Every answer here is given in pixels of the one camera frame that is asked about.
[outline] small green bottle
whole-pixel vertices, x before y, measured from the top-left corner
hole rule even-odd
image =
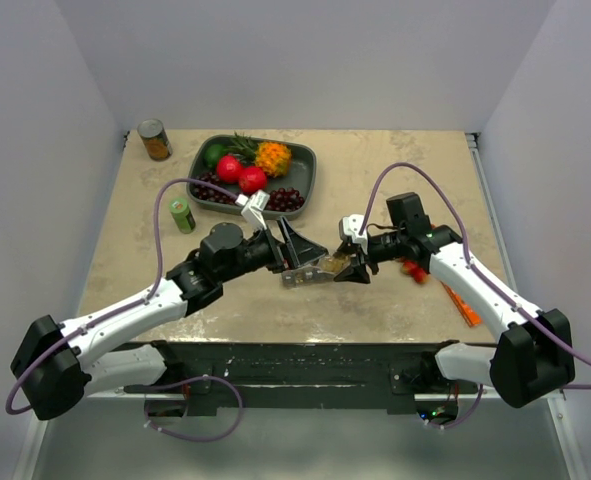
[[[173,199],[170,203],[170,210],[180,232],[191,233],[195,230],[195,218],[186,198]]]

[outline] white wall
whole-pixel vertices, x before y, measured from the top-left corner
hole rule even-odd
[[[591,355],[591,1],[557,1],[480,140],[520,291]],[[591,471],[591,393],[568,395]]]
[[[478,131],[554,0],[56,0],[122,127]]]
[[[120,136],[55,3],[0,0],[0,479],[28,422],[4,412],[10,361],[32,320],[76,310]]]

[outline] red fruit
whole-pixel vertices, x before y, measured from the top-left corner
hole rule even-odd
[[[236,183],[243,170],[233,155],[224,155],[217,163],[217,176],[224,183]]]
[[[413,275],[413,272],[419,268],[417,263],[411,260],[403,260],[402,261],[402,273],[404,275]]]
[[[239,176],[239,188],[246,195],[252,195],[256,191],[266,188],[267,183],[266,174],[259,167],[248,167]]]
[[[426,273],[421,267],[417,267],[417,270],[413,271],[412,274],[415,283],[426,283],[428,282],[428,273]]]

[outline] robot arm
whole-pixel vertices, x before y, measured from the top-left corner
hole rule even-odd
[[[144,290],[91,315],[56,324],[50,316],[31,324],[11,364],[16,378],[33,361],[62,341],[70,332],[84,332],[57,349],[28,375],[22,388],[42,420],[61,415],[84,396],[126,385],[151,385],[166,375],[181,376],[182,362],[162,344],[115,351],[137,335],[166,322],[178,320],[205,308],[223,295],[223,284],[266,267],[273,273],[309,265],[328,251],[297,234],[284,219],[278,221],[283,242],[266,227],[261,211],[263,192],[244,199],[242,214],[255,228],[249,239],[235,224],[213,227],[187,259],[167,272],[155,296],[139,306],[87,328],[87,324],[120,306],[148,297]],[[434,356],[437,376],[493,385],[511,406],[530,401],[571,382],[572,357],[562,351],[513,311],[498,294],[472,272],[464,260],[461,238],[449,227],[432,227],[419,197],[403,194],[387,201],[394,230],[381,235],[360,234],[363,216],[340,221],[340,254],[348,265],[335,281],[370,283],[378,264],[396,258],[416,261],[424,270],[447,284],[484,319],[497,347],[450,342]],[[491,277],[530,314],[567,344],[571,344],[568,320],[557,310],[542,312],[502,284],[475,259],[479,269]]]
[[[223,295],[223,284],[266,267],[273,273],[295,269],[328,254],[328,250],[296,233],[285,218],[278,221],[283,242],[275,239],[261,216],[263,192],[248,199],[243,210],[255,232],[243,237],[240,227],[220,223],[197,250],[167,272],[155,295],[139,306],[87,328],[94,318],[136,300],[150,289],[90,315],[55,324],[50,316],[34,321],[11,364],[19,378],[50,346],[71,332],[84,332],[35,368],[23,391],[41,420],[61,415],[84,396],[125,385],[151,385],[173,368],[181,368],[172,351],[158,345],[114,351],[151,328],[187,317]]]
[[[446,379],[492,385],[513,407],[524,406],[574,379],[573,357],[526,322],[473,272],[465,260],[461,238],[447,226],[432,227],[415,193],[389,198],[387,206],[395,227],[389,233],[360,234],[361,215],[340,221],[342,245],[338,252],[351,258],[350,265],[336,276],[336,281],[369,283],[367,266],[376,274],[378,263],[395,258],[419,263],[480,315],[497,342],[496,348],[462,343],[442,348],[435,356],[439,373]],[[503,293],[571,345],[569,322],[561,312],[542,311],[502,283],[474,256],[470,258]]]

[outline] orange object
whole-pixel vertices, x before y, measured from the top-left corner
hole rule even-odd
[[[446,293],[448,293],[448,295],[451,297],[451,299],[453,300],[453,303],[455,304],[455,306],[457,307],[459,312],[462,314],[462,317],[464,317],[464,320],[466,320],[466,323],[468,324],[468,326],[469,327],[476,327],[478,325],[481,325],[482,319],[480,318],[480,316],[477,315],[473,311],[473,309],[466,304],[466,302],[464,302],[462,297],[457,295],[453,291],[453,289],[450,288],[448,285],[446,285],[444,283],[442,283],[442,285],[444,285],[444,289],[446,290]]]

